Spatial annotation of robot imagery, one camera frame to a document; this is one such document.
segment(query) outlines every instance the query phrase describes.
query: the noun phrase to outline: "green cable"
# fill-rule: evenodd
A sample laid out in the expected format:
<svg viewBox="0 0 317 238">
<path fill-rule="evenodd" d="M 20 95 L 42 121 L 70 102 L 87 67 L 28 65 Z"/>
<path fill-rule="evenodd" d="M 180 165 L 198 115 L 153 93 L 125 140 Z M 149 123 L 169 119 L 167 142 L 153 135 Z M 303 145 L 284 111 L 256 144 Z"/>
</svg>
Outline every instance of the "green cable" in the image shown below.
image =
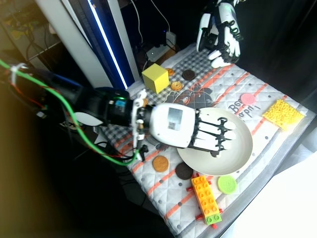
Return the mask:
<svg viewBox="0 0 317 238">
<path fill-rule="evenodd" d="M 0 65 L 6 69 L 10 69 L 10 66 L 8 64 L 6 64 L 5 62 L 3 62 L 1 59 L 0 59 Z M 31 82 L 41 86 L 41 87 L 44 87 L 44 89 L 46 89 L 47 91 L 49 91 L 50 93 L 52 93 L 54 96 L 56 96 L 58 99 L 60 99 L 60 101 L 64 104 L 64 106 L 66 107 L 66 109 L 68 110 L 71 118 L 73 119 L 73 122 L 76 126 L 76 129 L 79 133 L 79 135 L 81 136 L 81 138 L 84 140 L 84 142 L 90 147 L 92 148 L 93 150 L 95 150 L 97 153 L 99 153 L 101 156 L 103 156 L 104 158 L 110 160 L 111 162 L 117 164 L 117 165 L 122 165 L 122 166 L 126 166 L 126 165 L 130 165 L 132 164 L 135 159 L 137 158 L 137 155 L 139 153 L 139 150 L 136 150 L 135 151 L 135 154 L 133 156 L 133 158 L 129 161 L 129 162 L 120 162 L 118 160 L 115 160 L 114 158 L 110 157 L 110 156 L 107 156 L 104 154 L 104 152 L 99 149 L 94 143 L 92 143 L 88 138 L 87 136 L 85 135 L 85 133 L 83 132 L 83 130 L 80 128 L 79 126 L 79 123 L 77 121 L 77 118 L 76 118 L 76 115 L 71 107 L 71 105 L 67 102 L 67 100 L 61 95 L 59 94 L 57 91 L 55 91 L 54 89 L 50 88 L 48 85 L 46 85 L 45 83 L 39 81 L 38 79 L 26 74 L 26 73 L 22 73 L 20 71 L 16 71 L 16 74 L 23 77 L 23 78 L 26 78 L 28 80 L 30 80 Z"/>
</svg>

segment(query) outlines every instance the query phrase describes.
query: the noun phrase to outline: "white plate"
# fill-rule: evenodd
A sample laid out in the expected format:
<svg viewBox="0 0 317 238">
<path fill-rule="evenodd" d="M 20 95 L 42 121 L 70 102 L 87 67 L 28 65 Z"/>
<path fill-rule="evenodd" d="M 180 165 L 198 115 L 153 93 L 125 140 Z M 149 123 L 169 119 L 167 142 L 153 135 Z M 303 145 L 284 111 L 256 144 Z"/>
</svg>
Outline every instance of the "white plate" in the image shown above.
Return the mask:
<svg viewBox="0 0 317 238">
<path fill-rule="evenodd" d="M 221 151 L 221 157 L 215 158 L 210 152 L 195 149 L 177 149 L 183 161 L 192 169 L 205 175 L 223 176 L 241 169 L 249 160 L 253 141 L 252 135 L 244 122 L 236 115 L 219 108 L 202 108 L 204 114 L 224 117 L 236 124 L 237 138 L 232 141 L 230 150 Z"/>
</svg>

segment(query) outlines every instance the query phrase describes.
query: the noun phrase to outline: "yellow block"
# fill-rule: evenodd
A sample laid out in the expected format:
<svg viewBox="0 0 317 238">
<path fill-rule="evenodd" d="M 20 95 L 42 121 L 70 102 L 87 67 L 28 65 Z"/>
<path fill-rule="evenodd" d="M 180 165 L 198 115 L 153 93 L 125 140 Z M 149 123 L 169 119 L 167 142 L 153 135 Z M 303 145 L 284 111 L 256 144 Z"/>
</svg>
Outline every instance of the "yellow block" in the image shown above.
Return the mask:
<svg viewBox="0 0 317 238">
<path fill-rule="evenodd" d="M 142 72 L 144 84 L 156 94 L 169 85 L 168 71 L 154 63 Z"/>
<path fill-rule="evenodd" d="M 280 99 L 263 114 L 263 117 L 283 130 L 289 130 L 297 125 L 304 115 Z"/>
<path fill-rule="evenodd" d="M 205 176 L 192 178 L 195 195 L 204 217 L 219 213 L 219 208 Z"/>
</svg>

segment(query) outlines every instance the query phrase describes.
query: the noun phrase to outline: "checkered fabric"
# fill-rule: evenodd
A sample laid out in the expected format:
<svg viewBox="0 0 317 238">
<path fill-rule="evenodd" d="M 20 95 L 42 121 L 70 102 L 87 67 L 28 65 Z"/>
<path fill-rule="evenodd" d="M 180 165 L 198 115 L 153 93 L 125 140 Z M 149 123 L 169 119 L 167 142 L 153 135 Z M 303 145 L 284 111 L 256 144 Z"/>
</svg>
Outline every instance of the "checkered fabric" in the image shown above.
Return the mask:
<svg viewBox="0 0 317 238">
<path fill-rule="evenodd" d="M 256 180 L 289 136 L 289 133 L 281 131 L 277 126 L 263 119 L 262 114 L 278 99 L 285 100 L 303 115 L 308 110 L 236 65 L 211 69 L 207 55 L 208 51 L 192 52 L 173 67 L 175 75 L 170 77 L 170 81 L 181 81 L 184 84 L 182 91 L 173 92 L 170 87 L 159 94 L 149 89 L 146 91 L 149 104 L 167 101 L 193 108 L 216 106 L 228 110 L 237 114 L 251 131 L 254 143 L 252 156 L 247 165 L 232 174 L 238 184 L 237 190 L 231 195 L 223 194 L 216 186 L 217 178 L 208 177 L 218 206 L 224 210 L 219 225 L 224 228 L 233 219 L 230 217 L 232 212 L 230 206 Z M 186 81 L 182 78 L 182 72 L 186 69 L 195 72 L 194 80 Z M 251 106 L 241 105 L 239 98 L 243 93 L 253 94 L 256 103 Z M 128 148 L 127 144 L 132 139 L 129 129 L 110 125 L 103 130 L 119 149 L 124 151 Z M 164 147 L 150 136 L 144 140 L 144 143 L 149 148 L 145 162 L 136 161 L 128 168 L 164 218 L 171 232 L 177 237 L 184 238 L 204 237 L 206 231 L 208 237 L 218 235 L 219 231 L 213 231 L 204 221 L 195 220 L 195 216 L 199 215 L 200 211 L 193 192 L 186 191 L 186 188 L 191 186 L 190 181 L 181 180 L 175 174 L 176 166 L 182 162 L 177 150 Z M 156 172 L 152 166 L 152 160 L 157 155 L 169 159 L 169 169 L 163 173 Z"/>
</svg>

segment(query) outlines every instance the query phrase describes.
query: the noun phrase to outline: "pink disc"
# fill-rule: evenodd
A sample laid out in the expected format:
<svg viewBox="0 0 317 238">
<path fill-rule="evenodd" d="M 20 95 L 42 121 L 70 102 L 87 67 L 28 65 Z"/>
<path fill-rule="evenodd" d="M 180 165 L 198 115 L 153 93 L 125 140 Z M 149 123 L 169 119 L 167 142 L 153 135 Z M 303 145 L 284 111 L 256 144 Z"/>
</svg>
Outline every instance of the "pink disc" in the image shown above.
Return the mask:
<svg viewBox="0 0 317 238">
<path fill-rule="evenodd" d="M 255 96 L 253 96 L 253 94 L 251 94 L 251 93 L 242 94 L 240 99 L 241 99 L 241 102 L 247 106 L 252 105 L 256 102 Z"/>
</svg>

